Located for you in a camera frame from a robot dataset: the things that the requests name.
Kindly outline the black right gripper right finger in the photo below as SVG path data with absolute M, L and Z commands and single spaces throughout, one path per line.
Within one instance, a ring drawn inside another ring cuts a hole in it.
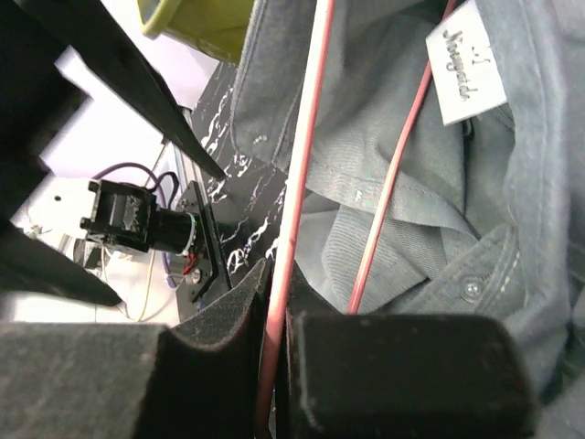
M 504 326 L 474 315 L 344 315 L 292 275 L 278 438 L 528 438 L 537 398 Z

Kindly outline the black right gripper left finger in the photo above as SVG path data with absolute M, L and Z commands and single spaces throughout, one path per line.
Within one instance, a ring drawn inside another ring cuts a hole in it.
M 176 327 L 1 326 L 4 438 L 250 438 L 270 265 Z

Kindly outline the pink wire hanger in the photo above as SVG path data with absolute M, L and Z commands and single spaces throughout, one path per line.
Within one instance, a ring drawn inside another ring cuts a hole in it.
M 258 1 L 232 135 L 286 173 L 255 433 L 269 436 L 294 267 L 336 309 L 369 312 L 459 251 L 463 134 L 431 89 L 426 39 L 452 1 Z

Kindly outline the grey shirt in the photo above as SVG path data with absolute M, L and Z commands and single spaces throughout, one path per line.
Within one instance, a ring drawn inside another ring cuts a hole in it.
M 258 413 L 286 438 L 584 435 L 584 4 L 334 1 Z

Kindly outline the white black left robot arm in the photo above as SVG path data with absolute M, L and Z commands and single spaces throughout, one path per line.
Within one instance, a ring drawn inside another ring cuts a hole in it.
M 119 114 L 67 133 L 89 117 L 87 92 L 58 69 L 73 49 L 86 69 L 213 177 L 223 171 L 188 127 L 162 75 L 136 46 L 133 1 L 4 1 L 1 4 L 1 292 L 50 294 L 94 305 L 120 297 L 66 256 L 27 237 L 11 221 L 48 176 L 42 154 L 87 170 L 121 157 L 139 137 Z

